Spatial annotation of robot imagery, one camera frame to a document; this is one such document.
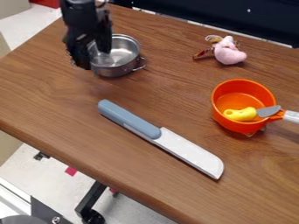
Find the metal pot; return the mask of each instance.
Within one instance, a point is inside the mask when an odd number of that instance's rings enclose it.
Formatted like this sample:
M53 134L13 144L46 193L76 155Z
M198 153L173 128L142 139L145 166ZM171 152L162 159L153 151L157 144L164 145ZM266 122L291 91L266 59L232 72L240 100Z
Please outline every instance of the metal pot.
M94 75L120 77L146 67L138 41L127 35L113 35L110 54L99 52L95 42L90 44L88 51Z

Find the orange bowl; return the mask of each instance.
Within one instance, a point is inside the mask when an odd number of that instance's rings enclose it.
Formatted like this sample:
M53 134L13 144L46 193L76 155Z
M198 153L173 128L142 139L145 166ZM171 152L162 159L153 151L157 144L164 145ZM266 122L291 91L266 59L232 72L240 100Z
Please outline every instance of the orange bowl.
M252 80L234 79L220 83L212 92L212 114L215 120L228 130L242 134L261 130L269 118L256 117L251 122L236 122L223 116L226 109L256 109L276 104L273 94L260 83Z

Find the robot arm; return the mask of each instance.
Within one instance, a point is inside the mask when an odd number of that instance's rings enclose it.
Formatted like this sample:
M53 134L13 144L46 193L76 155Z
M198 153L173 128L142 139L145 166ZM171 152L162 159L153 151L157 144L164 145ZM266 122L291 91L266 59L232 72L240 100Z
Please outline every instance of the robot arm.
M64 38L66 49L73 63L90 69L88 45L95 41L102 53L110 53L112 47L112 22L107 0L60 0L67 34Z

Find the caster wheel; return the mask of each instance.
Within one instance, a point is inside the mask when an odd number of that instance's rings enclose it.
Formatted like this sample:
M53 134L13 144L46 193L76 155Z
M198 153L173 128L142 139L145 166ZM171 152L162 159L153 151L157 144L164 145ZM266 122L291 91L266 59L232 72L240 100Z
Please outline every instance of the caster wheel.
M119 194L119 192L117 192L117 191L116 191L115 189L113 189L113 188L110 188L109 191L112 193L112 196L113 196L114 198L116 198L117 195Z
M84 224L104 224L105 223L104 217L100 213L94 210L90 210L90 213L86 217L84 217L83 221Z
M38 161L41 161L43 158L50 158L50 157L41 151L34 156L34 159Z

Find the table surface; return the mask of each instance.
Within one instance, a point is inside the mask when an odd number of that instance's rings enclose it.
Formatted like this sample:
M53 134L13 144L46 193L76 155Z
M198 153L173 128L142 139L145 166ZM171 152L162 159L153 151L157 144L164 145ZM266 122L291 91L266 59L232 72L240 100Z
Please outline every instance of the table surface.
M226 34L118 6L112 13L115 31L140 41L147 69L103 79L70 65L60 19L1 60L1 130L179 223L298 223L298 127L274 122L251 138L234 134L213 121L210 97L221 81L247 78L298 110L299 52L238 37L246 63L194 62L206 35ZM217 155L223 177L208 178L102 117L102 99Z

